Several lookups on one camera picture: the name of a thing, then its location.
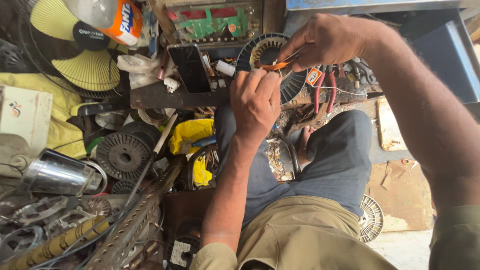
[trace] mobile phone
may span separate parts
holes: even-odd
[[[177,66],[180,79],[190,94],[210,93],[210,78],[196,43],[172,44],[168,53]]]

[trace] shirt sleeve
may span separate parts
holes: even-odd
[[[456,207],[433,228],[429,269],[477,269],[480,261],[480,207]]]
[[[236,270],[237,267],[237,256],[228,245],[211,243],[195,255],[190,270]]]

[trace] leg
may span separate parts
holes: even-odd
[[[295,195],[332,199],[360,217],[360,200],[372,171],[371,144],[367,114],[360,110],[338,114],[308,139],[306,158],[311,163],[290,187]]]
[[[237,129],[230,102],[224,104],[217,107],[214,118],[220,161],[217,175],[221,174],[227,161],[231,138]],[[294,195],[288,184],[277,184],[276,178],[270,170],[268,157],[265,154],[267,150],[268,143],[263,140],[250,167],[243,228],[272,202],[282,197]]]

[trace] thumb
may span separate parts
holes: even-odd
[[[318,49],[316,47],[307,47],[301,50],[299,52],[300,57],[292,65],[293,71],[300,72],[320,64],[317,54]]]

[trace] man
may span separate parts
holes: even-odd
[[[439,215],[430,269],[480,268],[480,131],[469,112],[379,22],[317,14],[278,60],[305,43],[315,46],[299,52],[296,72],[359,56],[375,73]],[[358,240],[359,204],[371,172],[370,118],[347,111],[310,138],[305,129],[300,160],[311,163],[294,182],[277,185],[264,138],[280,113],[280,80],[263,70],[240,72],[231,107],[217,109],[221,172],[190,269],[394,269]]]

